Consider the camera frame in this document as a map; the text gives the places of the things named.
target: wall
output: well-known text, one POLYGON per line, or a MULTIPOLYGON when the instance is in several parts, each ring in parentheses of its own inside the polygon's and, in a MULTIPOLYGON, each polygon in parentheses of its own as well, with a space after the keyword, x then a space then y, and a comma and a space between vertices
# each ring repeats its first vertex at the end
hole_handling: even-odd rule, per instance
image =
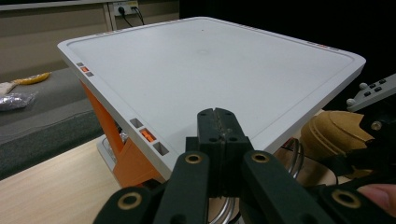
MULTIPOLYGON (((145 24, 178 19, 177 0, 138 3, 145 24)), ((109 8, 89 4, 0 11, 0 83, 66 68, 57 48, 63 40, 127 28, 109 8)), ((128 20, 141 25, 136 15, 128 20)))

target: wooden table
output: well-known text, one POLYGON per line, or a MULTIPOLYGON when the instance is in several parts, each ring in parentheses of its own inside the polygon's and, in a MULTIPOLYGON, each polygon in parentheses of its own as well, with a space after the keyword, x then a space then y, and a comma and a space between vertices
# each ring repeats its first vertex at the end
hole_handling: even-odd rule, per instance
POLYGON ((0 223, 92 223, 120 189, 97 141, 0 181, 0 223))

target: human hand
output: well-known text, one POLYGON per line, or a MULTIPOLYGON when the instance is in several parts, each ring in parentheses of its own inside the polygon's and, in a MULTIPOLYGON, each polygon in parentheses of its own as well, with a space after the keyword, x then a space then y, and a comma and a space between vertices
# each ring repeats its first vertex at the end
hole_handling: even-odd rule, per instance
POLYGON ((396 185, 370 184, 358 188, 358 192, 376 203, 391 216, 396 217, 396 185))

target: clear plastic wrapper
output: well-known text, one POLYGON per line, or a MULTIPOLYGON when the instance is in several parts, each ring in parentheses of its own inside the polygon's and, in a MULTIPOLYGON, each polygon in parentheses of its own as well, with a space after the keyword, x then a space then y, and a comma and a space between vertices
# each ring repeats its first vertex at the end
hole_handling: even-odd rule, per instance
POLYGON ((0 96, 0 111, 8 111, 28 106, 35 99, 36 92, 15 92, 0 96))

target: white tabletop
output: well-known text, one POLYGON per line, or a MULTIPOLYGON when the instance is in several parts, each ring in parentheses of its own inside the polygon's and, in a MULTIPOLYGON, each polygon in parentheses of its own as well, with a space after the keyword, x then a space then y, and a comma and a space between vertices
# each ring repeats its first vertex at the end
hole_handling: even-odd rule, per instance
POLYGON ((273 153, 365 64, 351 52, 203 17, 58 46, 165 178, 186 137, 196 136, 200 111, 234 112, 254 148, 273 153), (142 129, 156 141, 148 142, 142 129))

